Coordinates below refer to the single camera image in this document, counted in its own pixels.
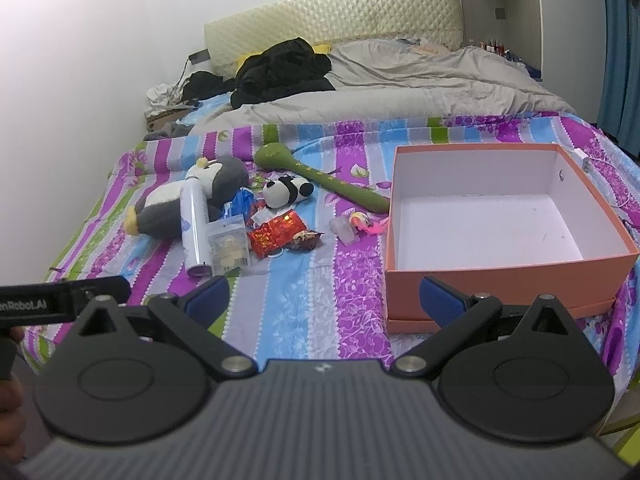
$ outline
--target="cylindrical can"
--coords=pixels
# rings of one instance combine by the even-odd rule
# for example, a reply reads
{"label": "cylindrical can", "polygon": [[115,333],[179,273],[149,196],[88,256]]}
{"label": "cylindrical can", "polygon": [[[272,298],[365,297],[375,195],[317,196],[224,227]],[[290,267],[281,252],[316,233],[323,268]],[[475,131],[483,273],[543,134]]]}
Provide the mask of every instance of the cylindrical can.
{"label": "cylindrical can", "polygon": [[180,227],[184,268],[194,278],[211,275],[211,249],[207,238],[209,210],[202,183],[190,176],[180,189]]}

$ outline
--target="finger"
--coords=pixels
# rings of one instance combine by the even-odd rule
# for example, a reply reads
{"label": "finger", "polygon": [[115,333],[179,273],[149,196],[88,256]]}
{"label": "finger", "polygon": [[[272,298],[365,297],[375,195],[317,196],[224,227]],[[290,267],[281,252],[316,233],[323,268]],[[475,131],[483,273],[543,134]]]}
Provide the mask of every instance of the finger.
{"label": "finger", "polygon": [[11,329],[11,339],[19,343],[24,339],[24,328],[21,326],[14,326]]}
{"label": "finger", "polygon": [[0,455],[13,464],[20,463],[24,457],[24,442],[18,440],[10,446],[0,446]]}
{"label": "finger", "polygon": [[22,406],[24,390],[12,374],[10,381],[0,381],[0,410],[16,410]]}
{"label": "finger", "polygon": [[0,413],[0,446],[12,446],[17,442],[26,425],[20,410]]}

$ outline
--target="blue gripper pad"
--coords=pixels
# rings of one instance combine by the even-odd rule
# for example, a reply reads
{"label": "blue gripper pad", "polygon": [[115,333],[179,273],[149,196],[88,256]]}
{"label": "blue gripper pad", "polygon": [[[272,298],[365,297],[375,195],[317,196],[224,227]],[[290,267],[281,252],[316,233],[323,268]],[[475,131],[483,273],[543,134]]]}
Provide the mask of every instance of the blue gripper pad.
{"label": "blue gripper pad", "polygon": [[440,328],[466,312],[465,301],[429,278],[420,282],[420,306]]}
{"label": "blue gripper pad", "polygon": [[224,276],[210,280],[180,298],[178,306],[204,328],[209,328],[229,306],[229,282]]}

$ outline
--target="orange box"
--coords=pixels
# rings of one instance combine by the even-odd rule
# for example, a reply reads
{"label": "orange box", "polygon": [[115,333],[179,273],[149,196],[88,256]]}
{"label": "orange box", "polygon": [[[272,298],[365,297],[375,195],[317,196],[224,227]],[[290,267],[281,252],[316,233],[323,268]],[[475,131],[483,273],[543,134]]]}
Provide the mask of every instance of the orange box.
{"label": "orange box", "polygon": [[561,146],[396,148],[385,257],[389,332],[438,329],[418,300],[427,274],[506,304],[549,293],[575,318],[602,314],[638,254]]}

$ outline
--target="blue curtain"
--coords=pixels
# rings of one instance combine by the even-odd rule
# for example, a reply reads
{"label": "blue curtain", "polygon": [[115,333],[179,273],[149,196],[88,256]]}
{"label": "blue curtain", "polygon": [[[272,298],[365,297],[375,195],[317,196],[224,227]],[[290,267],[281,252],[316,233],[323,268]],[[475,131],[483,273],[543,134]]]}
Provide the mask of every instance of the blue curtain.
{"label": "blue curtain", "polygon": [[598,127],[640,154],[640,12],[631,0],[607,4],[607,61]]}

